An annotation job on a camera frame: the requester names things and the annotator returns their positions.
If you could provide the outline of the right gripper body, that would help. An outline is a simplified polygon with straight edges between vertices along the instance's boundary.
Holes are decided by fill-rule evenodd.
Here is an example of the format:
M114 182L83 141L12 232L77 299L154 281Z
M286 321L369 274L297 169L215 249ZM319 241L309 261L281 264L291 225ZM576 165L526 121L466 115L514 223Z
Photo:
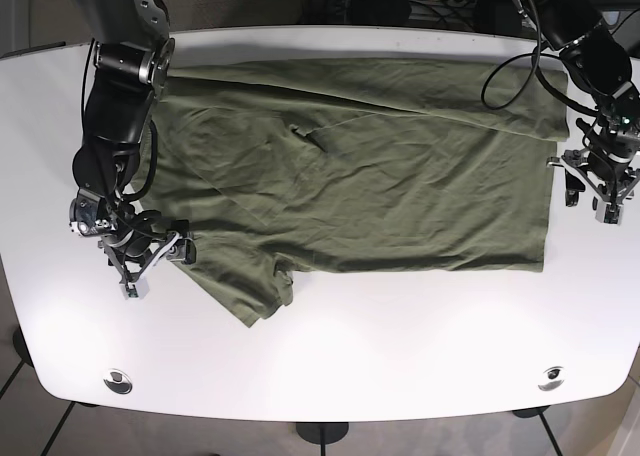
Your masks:
M109 204L83 189L71 203L69 218L74 233L98 239L98 248L120 275L120 284L144 278L160 260L167 260L167 251L178 240L193 240L186 220L167 218L156 210L137 212L129 203Z

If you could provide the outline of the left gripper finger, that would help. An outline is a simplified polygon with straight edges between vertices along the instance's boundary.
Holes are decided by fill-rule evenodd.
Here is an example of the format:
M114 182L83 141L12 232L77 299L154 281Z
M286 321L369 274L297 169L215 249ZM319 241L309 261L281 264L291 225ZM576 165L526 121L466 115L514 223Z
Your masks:
M569 171L565 171L565 206L577 206L579 203L580 194L584 191L585 185L583 181L571 174Z

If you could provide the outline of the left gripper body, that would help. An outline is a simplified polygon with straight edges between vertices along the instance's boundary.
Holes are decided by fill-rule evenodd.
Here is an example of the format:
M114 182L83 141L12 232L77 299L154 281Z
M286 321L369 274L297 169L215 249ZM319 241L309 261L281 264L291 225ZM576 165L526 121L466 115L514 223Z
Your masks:
M609 122L600 118L588 123L579 118L576 125L582 132L582 147L548 158L547 165L580 178L585 185L583 193L592 193L593 210L595 199L623 207L639 184L639 171L631 166L639 152L639 120Z

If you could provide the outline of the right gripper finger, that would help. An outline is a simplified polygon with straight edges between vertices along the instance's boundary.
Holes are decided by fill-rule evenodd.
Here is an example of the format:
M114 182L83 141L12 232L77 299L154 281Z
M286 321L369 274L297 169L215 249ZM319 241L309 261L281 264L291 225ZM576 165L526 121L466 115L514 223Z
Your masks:
M196 245L190 238L178 240L168 251L167 260L183 265L192 265L196 262Z

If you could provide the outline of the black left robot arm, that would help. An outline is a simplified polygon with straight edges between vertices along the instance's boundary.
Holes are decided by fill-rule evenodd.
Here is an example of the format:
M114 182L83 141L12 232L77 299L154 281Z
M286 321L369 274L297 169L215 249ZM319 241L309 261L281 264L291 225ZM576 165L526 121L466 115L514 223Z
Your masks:
M634 195L638 170L631 163L639 150L639 90L632 81L632 63L615 40L602 14L588 0L511 0L536 29L529 53L531 75L554 98L579 113L582 148L567 150L548 163L565 171L565 204L574 207L592 191L592 208L605 224L621 221L623 204ZM581 91L588 108L555 89L539 62L559 60Z

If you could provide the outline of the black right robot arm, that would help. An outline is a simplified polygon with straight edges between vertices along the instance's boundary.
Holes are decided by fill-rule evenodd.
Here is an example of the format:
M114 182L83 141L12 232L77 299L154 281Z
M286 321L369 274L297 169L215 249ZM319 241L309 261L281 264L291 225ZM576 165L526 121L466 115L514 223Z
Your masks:
M125 297L141 297L143 279L167 258L191 264L195 245L185 220L135 202L155 179L159 137L151 113L165 86L175 41L163 0L74 0L92 35L81 92L82 144L72 162L78 186L70 227L96 238Z

